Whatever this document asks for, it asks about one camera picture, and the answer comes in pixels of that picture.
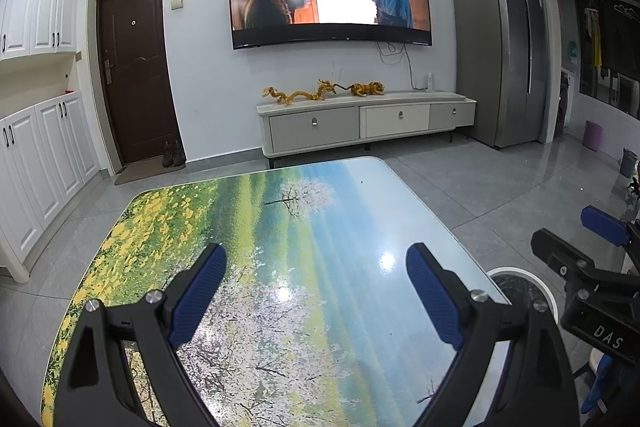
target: blue gripper pad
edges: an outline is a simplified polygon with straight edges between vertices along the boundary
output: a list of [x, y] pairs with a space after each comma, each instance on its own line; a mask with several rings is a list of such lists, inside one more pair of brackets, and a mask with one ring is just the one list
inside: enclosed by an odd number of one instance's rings
[[225, 271], [226, 252], [218, 245], [174, 308], [172, 329], [168, 336], [169, 345], [174, 350], [193, 338]]
[[580, 214], [580, 220], [586, 229], [597, 233], [616, 247], [626, 247], [631, 241], [624, 223], [594, 206], [585, 206]]
[[462, 349], [460, 310], [415, 245], [406, 251], [406, 272], [440, 340], [456, 351]]

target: white blossom tree print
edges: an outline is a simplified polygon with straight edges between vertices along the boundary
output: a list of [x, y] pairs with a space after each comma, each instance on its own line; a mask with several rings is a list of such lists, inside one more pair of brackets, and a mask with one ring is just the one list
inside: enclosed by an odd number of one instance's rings
[[309, 213], [320, 212], [334, 203], [334, 190], [317, 178], [286, 180], [280, 186], [280, 198], [265, 205], [275, 203], [284, 204], [291, 216], [305, 218]]
[[223, 426], [348, 426], [343, 407], [328, 408], [326, 397], [350, 372], [337, 345], [310, 341], [309, 293], [278, 282], [245, 285], [243, 276], [228, 268], [193, 339], [177, 351], [214, 418]]

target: tv stand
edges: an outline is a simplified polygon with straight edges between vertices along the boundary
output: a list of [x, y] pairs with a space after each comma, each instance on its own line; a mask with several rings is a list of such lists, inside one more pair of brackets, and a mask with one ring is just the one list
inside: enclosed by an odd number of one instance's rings
[[473, 125], [476, 101], [443, 91], [391, 91], [382, 96], [337, 95], [257, 106], [262, 153], [273, 159], [302, 152], [453, 131]]

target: door handle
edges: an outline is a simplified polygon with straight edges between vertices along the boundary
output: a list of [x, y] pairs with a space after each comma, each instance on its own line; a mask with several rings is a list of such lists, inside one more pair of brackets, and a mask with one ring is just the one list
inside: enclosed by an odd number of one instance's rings
[[104, 74], [107, 77], [106, 78], [107, 84], [111, 84], [111, 82], [112, 82], [112, 80], [111, 80], [111, 68], [113, 68], [113, 66], [109, 62], [109, 59], [107, 58], [107, 60], [104, 61]]

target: television frame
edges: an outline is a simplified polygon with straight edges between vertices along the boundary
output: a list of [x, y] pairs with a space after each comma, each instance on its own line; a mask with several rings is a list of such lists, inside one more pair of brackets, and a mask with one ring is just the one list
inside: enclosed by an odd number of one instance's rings
[[400, 42], [431, 46], [431, 9], [429, 30], [401, 28], [377, 24], [313, 23], [267, 26], [265, 28], [233, 29], [232, 0], [229, 0], [229, 21], [233, 48], [255, 48], [271, 44], [310, 41], [373, 41]]

